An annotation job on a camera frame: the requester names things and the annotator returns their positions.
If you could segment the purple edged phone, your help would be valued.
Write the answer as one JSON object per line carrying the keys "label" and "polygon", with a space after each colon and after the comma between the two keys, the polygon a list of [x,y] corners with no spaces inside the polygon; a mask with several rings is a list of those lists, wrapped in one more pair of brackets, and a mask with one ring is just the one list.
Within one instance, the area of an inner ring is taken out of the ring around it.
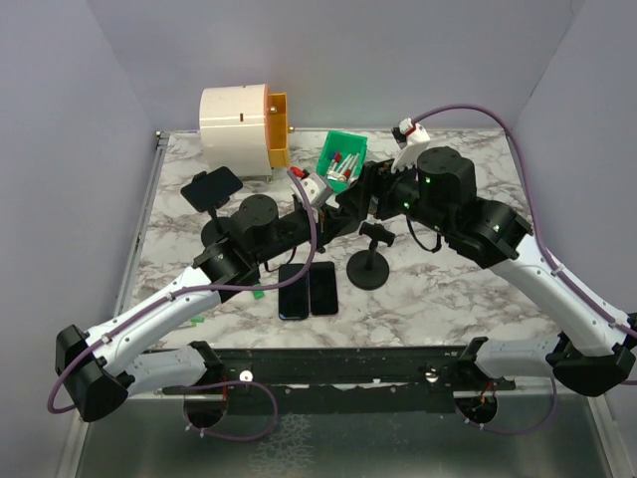
{"label": "purple edged phone", "polygon": [[310,311],[313,316],[332,316],[338,312],[334,263],[312,263],[309,270]]}

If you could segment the black phone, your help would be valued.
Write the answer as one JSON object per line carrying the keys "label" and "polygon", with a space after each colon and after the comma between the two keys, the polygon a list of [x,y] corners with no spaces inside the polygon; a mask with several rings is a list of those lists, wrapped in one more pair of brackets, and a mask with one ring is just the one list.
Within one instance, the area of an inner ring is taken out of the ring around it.
{"label": "black phone", "polygon": [[[282,265],[279,269],[279,281],[285,282],[296,276],[302,268],[302,264]],[[282,321],[300,321],[309,317],[308,274],[303,274],[294,283],[278,290],[278,312]]]}

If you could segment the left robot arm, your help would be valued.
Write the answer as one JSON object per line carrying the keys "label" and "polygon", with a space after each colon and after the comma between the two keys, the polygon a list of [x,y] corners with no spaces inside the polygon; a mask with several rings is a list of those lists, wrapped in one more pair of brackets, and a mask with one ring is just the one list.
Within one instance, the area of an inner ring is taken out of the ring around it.
{"label": "left robot arm", "polygon": [[280,215],[273,198],[251,195],[231,216],[206,225],[203,252],[163,289],[87,331],[75,325],[61,330],[49,411],[59,412],[55,400],[60,390],[86,422],[110,415],[139,393],[181,386],[213,390],[221,371],[208,345],[193,342],[160,353],[149,347],[194,316],[260,289],[260,267],[267,261],[304,243],[314,253],[366,218],[365,203],[347,193],[336,201],[336,206],[315,206],[296,199],[293,211]]}

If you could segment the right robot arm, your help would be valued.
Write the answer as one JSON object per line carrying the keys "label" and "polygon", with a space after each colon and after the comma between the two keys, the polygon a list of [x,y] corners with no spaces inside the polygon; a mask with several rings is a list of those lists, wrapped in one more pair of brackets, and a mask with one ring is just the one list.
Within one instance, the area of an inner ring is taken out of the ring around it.
{"label": "right robot arm", "polygon": [[478,196],[475,165],[445,146],[422,152],[414,167],[366,163],[336,197],[358,221],[403,215],[441,236],[450,249],[515,286],[558,326],[532,340],[474,339],[457,365],[459,382],[479,389],[503,377],[552,377],[567,388],[599,396],[624,382],[636,363],[636,317],[597,295],[540,252],[531,225],[509,205]]}

